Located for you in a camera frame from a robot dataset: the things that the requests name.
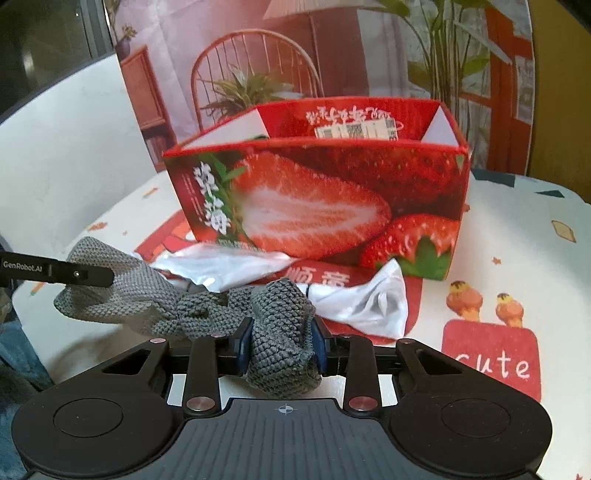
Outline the white cloth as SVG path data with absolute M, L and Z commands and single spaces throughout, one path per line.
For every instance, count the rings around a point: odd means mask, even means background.
M 213 292 L 287 278 L 307 296 L 318 316 L 371 338 L 397 340 L 409 317 L 401 267 L 390 261 L 377 271 L 297 260 L 283 253 L 180 242 L 176 252 L 135 252 L 151 267 L 204 285 Z

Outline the grey knitted cloth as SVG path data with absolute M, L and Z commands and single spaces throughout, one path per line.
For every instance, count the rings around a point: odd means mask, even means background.
M 114 273 L 108 288 L 66 286 L 54 306 L 67 317 L 124 324 L 144 336 L 169 340 L 229 336 L 249 318 L 252 358 L 245 380 L 250 386 L 290 398 L 321 384 L 312 347 L 315 307 L 287 278 L 222 293 L 181 291 L 145 262 L 93 237 L 80 240 L 67 259 Z

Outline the red strawberry cardboard box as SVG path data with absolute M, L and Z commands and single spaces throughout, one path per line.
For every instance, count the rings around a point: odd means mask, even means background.
M 254 106 L 170 148 L 195 238 L 442 280 L 470 149 L 435 100 L 325 97 Z

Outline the printed living room backdrop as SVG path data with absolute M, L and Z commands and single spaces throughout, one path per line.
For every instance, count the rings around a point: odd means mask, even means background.
M 524 1 L 107 1 L 141 128 L 161 152 L 278 98 L 444 102 L 478 168 L 527 171 L 535 60 Z

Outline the white marble board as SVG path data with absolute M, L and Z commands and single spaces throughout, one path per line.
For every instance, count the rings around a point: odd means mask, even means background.
M 1 239 L 57 258 L 153 177 L 115 55 L 96 60 L 1 123 Z

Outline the patterned white tablecloth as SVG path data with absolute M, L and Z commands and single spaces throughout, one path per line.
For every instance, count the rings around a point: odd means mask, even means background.
M 553 423 L 539 470 L 544 479 L 590 479 L 590 205 L 566 189 L 533 179 L 509 187 L 470 180 L 457 250 L 447 282 L 423 280 L 409 335 L 470 365 L 505 372 L 517 386 L 541 386 Z M 180 211 L 165 172 L 157 174 L 84 228 L 126 253 L 137 250 Z M 446 304 L 449 283 L 464 280 L 483 297 L 471 327 Z M 146 340 L 120 325 L 71 320 L 53 307 L 60 285 L 25 282 L 13 304 L 40 361 L 57 383 Z M 497 295 L 524 308 L 523 328 L 496 315 Z M 457 330 L 465 351 L 448 352 Z

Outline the wooden wall panel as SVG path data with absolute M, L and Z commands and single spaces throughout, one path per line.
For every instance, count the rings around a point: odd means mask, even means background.
M 590 29 L 558 1 L 531 1 L 536 98 L 530 176 L 590 200 Z

